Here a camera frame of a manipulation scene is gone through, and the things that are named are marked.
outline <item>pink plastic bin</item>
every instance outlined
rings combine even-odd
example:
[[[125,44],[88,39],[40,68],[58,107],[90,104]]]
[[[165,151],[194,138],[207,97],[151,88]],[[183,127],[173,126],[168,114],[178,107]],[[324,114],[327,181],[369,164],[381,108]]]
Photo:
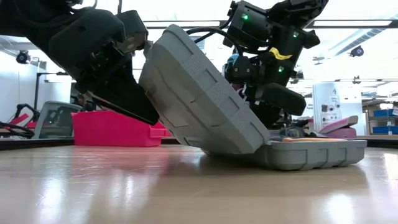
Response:
[[[161,125],[150,126],[113,111],[74,114],[77,146],[159,146],[169,132]]]

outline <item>humanoid robot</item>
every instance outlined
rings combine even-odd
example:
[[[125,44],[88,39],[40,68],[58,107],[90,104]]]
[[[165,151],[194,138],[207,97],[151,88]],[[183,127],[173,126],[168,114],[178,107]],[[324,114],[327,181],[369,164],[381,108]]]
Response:
[[[157,99],[149,99],[150,90],[132,75],[134,52],[148,45],[148,31],[138,12],[121,12],[121,1],[117,15],[95,6],[73,8],[82,2],[0,0],[0,34],[27,37],[73,77],[75,88],[91,95],[96,104],[155,125],[162,117],[160,106],[154,106]],[[264,127],[270,127],[279,119],[281,109],[294,115],[301,115],[305,109],[304,97],[286,85],[297,75],[294,67],[302,49],[320,43],[313,30],[304,28],[327,3],[285,0],[261,9],[245,1],[232,2],[225,24],[199,27],[187,34],[209,32],[196,39],[197,43],[218,33],[225,36],[224,45],[236,48],[238,56],[224,66],[224,77],[230,84],[244,87],[243,101]],[[245,52],[257,56],[249,58],[243,55]]]

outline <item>white wall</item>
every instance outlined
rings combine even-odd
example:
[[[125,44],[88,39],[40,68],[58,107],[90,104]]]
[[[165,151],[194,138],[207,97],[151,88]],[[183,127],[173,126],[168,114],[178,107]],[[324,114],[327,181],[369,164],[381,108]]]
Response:
[[[34,65],[19,65],[14,57],[2,52],[0,52],[0,66],[0,121],[7,122],[16,112],[18,104],[34,105],[37,67]],[[70,82],[45,83],[44,79],[43,76],[39,84],[37,103],[39,110],[44,102],[49,100],[70,102]],[[24,110],[22,113],[31,114],[29,110]]]

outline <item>ceiling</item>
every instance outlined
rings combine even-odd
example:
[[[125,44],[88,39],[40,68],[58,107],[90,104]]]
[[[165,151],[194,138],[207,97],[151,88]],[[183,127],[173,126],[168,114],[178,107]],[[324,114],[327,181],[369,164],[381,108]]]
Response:
[[[259,7],[269,8],[276,0],[248,0]],[[195,1],[168,0],[168,1],[128,1],[124,0],[123,11],[138,10],[143,21],[209,21],[225,20],[231,3],[230,0],[201,0]],[[90,6],[94,0],[85,0],[84,6]],[[116,13],[117,0],[98,0],[99,9],[107,9]],[[330,0],[323,13],[317,19],[398,19],[398,1],[396,0]],[[396,63],[398,63],[398,29],[371,30],[371,29],[316,29],[315,32],[321,44],[312,49],[304,49],[299,61],[299,69],[303,70],[305,81],[289,87],[300,92],[311,92],[316,82],[331,81],[342,78],[360,76],[367,78],[398,78]],[[150,30],[149,38],[157,40],[161,30]],[[205,42],[205,53],[208,58],[221,69],[231,54],[231,49],[222,45],[222,36],[214,35]],[[33,49],[32,44],[25,38],[1,37],[0,47],[3,50]],[[355,46],[361,45],[364,49],[362,57],[350,57],[348,52]],[[36,57],[46,58],[39,50],[30,51]],[[133,60],[136,78],[145,59],[138,52]],[[366,91],[376,91],[383,83],[362,82],[360,85]],[[341,85],[352,85],[350,82]]]

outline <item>wooden table surface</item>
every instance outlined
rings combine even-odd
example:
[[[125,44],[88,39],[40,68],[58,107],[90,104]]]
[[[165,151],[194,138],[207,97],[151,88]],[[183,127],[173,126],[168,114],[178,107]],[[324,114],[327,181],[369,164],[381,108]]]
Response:
[[[398,223],[398,151],[277,172],[183,146],[0,152],[0,223]]]

